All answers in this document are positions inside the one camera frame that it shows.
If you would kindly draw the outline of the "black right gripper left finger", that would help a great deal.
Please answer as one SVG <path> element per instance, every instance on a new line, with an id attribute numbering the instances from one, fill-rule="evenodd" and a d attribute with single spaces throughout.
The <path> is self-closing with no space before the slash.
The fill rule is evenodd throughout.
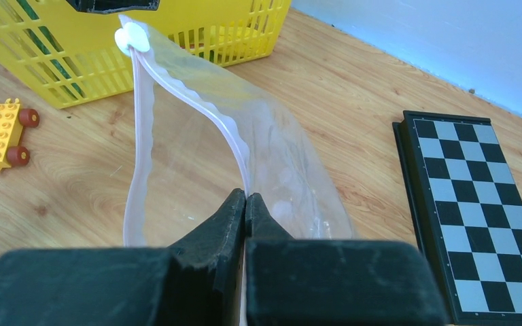
<path id="1" fill-rule="evenodd" d="M 168 247 L 18 249 L 0 257 L 0 325 L 227 325 L 245 195 Z"/>

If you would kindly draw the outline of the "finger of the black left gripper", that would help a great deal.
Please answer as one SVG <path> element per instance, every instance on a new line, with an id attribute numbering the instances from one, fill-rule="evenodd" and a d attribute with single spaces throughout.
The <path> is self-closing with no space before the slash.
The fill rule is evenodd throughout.
<path id="1" fill-rule="evenodd" d="M 156 11 L 160 0 L 66 0 L 77 12 L 112 14 L 131 10 Z"/>

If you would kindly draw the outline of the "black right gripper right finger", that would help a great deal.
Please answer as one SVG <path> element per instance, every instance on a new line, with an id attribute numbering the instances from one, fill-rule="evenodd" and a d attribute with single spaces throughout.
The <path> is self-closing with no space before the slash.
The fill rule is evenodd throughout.
<path id="1" fill-rule="evenodd" d="M 248 325 L 446 325 L 432 271 L 392 240 L 295 239 L 262 197 L 245 207 Z"/>

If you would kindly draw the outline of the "clear zip top bag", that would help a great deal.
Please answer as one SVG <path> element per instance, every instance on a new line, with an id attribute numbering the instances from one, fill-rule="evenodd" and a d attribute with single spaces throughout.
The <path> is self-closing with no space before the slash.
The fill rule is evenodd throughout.
<path id="1" fill-rule="evenodd" d="M 115 42 L 132 63 L 135 167 L 123 221 L 127 247 L 169 245 L 229 193 L 259 193 L 295 238 L 356 232 L 305 130 L 267 91 L 119 17 Z"/>

